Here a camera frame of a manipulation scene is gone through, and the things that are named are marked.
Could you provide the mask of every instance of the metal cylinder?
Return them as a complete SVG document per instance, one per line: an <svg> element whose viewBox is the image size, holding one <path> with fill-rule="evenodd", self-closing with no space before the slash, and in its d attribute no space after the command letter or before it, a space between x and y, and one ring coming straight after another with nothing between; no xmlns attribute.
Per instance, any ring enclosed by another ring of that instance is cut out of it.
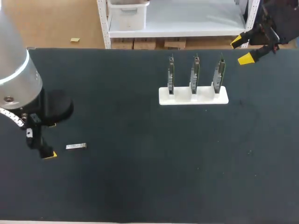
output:
<svg viewBox="0 0 299 224"><path fill-rule="evenodd" d="M43 86L20 34L0 5L0 107L12 110L34 100Z"/></svg>

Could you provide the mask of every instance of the white shelf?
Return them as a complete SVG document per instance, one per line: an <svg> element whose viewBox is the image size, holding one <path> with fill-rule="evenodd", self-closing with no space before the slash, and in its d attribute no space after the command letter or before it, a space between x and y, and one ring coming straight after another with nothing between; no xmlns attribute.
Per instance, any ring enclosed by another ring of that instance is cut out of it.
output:
<svg viewBox="0 0 299 224"><path fill-rule="evenodd" d="M151 0L146 28L119 31L111 19L110 38L239 35L245 30L234 0Z"/></svg>

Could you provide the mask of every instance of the metal bracket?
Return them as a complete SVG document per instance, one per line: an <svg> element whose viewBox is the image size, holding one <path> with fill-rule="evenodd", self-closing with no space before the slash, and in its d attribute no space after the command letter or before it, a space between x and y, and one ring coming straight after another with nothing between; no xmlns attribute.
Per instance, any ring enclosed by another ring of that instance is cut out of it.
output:
<svg viewBox="0 0 299 224"><path fill-rule="evenodd" d="M247 19L247 23L246 23L245 32L248 32L248 31L253 29L253 25L256 21L256 14L257 14L257 10L258 10L259 5L260 5L260 0L249 0L249 3L248 3L248 19ZM241 48L247 48L248 44L249 44L249 42L243 44L241 46Z"/></svg>
<svg viewBox="0 0 299 224"><path fill-rule="evenodd" d="M102 26L102 33L104 38L104 44L106 49L111 49L111 40L109 35L109 26L106 14L106 0L97 0L99 16Z"/></svg>

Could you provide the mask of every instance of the wooden pallet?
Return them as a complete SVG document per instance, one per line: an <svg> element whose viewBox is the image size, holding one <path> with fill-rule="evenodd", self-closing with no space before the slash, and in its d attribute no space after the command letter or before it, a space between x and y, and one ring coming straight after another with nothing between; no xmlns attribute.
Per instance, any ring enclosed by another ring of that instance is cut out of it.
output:
<svg viewBox="0 0 299 224"><path fill-rule="evenodd" d="M188 37L188 38L120 38L112 39L113 49L232 49L230 43L235 39L232 36L222 37ZM250 49L261 46L249 46ZM296 40L281 45L282 49L297 48Z"/></svg>

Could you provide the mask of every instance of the metal shelf frame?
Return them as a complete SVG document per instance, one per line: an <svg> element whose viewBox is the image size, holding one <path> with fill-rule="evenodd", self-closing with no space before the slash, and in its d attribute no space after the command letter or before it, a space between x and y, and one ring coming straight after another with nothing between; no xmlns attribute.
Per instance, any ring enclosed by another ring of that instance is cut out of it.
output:
<svg viewBox="0 0 299 224"><path fill-rule="evenodd" d="M112 16L109 15L109 17L107 18L106 0L97 0L97 3L98 3L98 10L99 10L105 48L111 49L111 35L109 33L109 30L111 27ZM245 13L246 5L248 3L249 5L248 19L243 31L251 30L253 28L256 19L256 14L260 4L260 0L235 0L235 3L240 7L242 14ZM248 43L242 45L242 48L247 48L247 47L248 47Z"/></svg>

